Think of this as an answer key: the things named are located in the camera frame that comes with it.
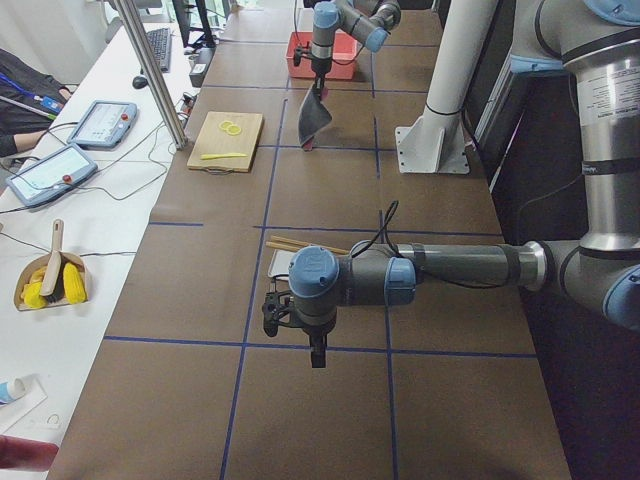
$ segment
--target white desk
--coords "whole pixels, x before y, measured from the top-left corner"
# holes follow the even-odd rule
[[[152,24],[148,28],[160,26]],[[99,168],[113,163],[162,121],[150,89],[135,90],[131,86],[139,65],[121,29],[54,123],[77,122],[96,99],[136,103],[139,117],[123,143],[111,152],[89,152]],[[176,104],[183,92],[196,93],[189,82],[189,70],[179,34],[174,33],[170,72],[164,78]],[[72,128],[61,128],[55,133],[64,140]],[[148,159],[154,137],[151,135],[85,186],[100,186],[122,197],[151,180],[162,172],[159,165]],[[55,138],[47,135],[33,154],[44,157],[60,147]],[[151,157],[168,167],[173,151],[167,129],[160,129]],[[102,191],[76,191],[40,211],[1,214],[0,222],[4,224],[4,233],[46,249],[51,242],[52,223],[61,218],[65,222],[63,251],[78,255],[136,251],[163,181],[164,177],[121,202]],[[20,206],[9,189],[0,197],[0,211]],[[87,303],[18,312],[13,305],[18,276],[31,260],[44,253],[0,236],[0,382],[15,377],[35,378],[47,394],[42,403],[0,434],[60,444],[134,256],[85,257],[91,275]],[[119,375],[126,372],[114,372],[114,382],[118,382]],[[108,392],[109,386],[105,385],[105,395]],[[1,480],[45,476],[45,473],[0,470]]]

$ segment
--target wooden chopstick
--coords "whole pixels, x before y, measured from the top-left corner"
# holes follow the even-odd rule
[[[271,235],[270,240],[271,241],[268,241],[265,244],[267,247],[279,248],[280,250],[286,250],[289,252],[297,252],[302,247],[308,247],[309,245],[316,245],[318,247],[322,247],[326,250],[329,250],[330,252],[335,253],[336,255],[347,255],[349,253],[348,250],[344,250],[342,248],[327,247],[326,245],[318,245],[317,243],[301,242],[300,240],[292,240],[290,238],[279,237],[277,235]]]

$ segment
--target keyboard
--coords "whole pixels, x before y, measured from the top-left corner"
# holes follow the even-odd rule
[[[171,29],[158,28],[147,32],[147,40],[156,57],[161,72],[169,71],[171,63]]]

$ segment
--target blue joint cap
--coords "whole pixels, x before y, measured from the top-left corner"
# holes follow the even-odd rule
[[[333,28],[340,22],[338,7],[333,2],[316,3],[313,7],[313,26],[318,28]]]
[[[611,287],[602,310],[605,317],[616,325],[640,332],[640,265],[622,275]]]
[[[392,258],[384,279],[384,301],[387,306],[407,305],[416,296],[416,271],[408,258]]]
[[[640,25],[640,2],[638,0],[583,0],[589,9],[600,18],[635,27]]]
[[[523,75],[554,76],[566,73],[561,60],[511,55],[511,72]]]
[[[299,250],[289,264],[289,287],[300,298],[317,298],[327,293],[338,280],[338,259],[315,245]]]
[[[371,50],[373,53],[376,53],[382,48],[382,45],[384,45],[384,42],[387,40],[388,36],[389,32],[387,32],[382,27],[378,27],[369,34],[369,36],[367,37],[367,41],[364,42],[364,46],[367,47],[368,50]]]

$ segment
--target yellow corn cob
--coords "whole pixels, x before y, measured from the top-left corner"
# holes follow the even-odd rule
[[[29,308],[42,308],[47,305],[47,301],[40,295],[42,282],[30,283],[24,289],[24,303]]]
[[[44,280],[44,274],[47,271],[47,266],[40,267],[38,270],[31,274],[31,278],[29,278],[29,283],[41,282]]]
[[[64,282],[64,296],[69,303],[82,303],[87,300],[87,292],[84,290],[84,282],[78,272],[78,267],[67,262],[62,272]]]

